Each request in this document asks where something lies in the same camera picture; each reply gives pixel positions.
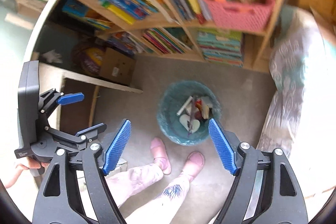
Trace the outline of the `person's left hand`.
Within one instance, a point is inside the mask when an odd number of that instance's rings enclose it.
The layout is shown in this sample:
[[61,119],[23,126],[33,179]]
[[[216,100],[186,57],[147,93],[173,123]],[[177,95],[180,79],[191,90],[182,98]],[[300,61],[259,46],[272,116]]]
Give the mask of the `person's left hand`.
[[41,167],[47,168],[48,166],[49,163],[38,162],[30,157],[21,158],[19,159],[18,164],[10,167],[9,170],[5,172],[4,179],[2,180],[3,186],[6,189],[11,188],[25,170],[38,170]]

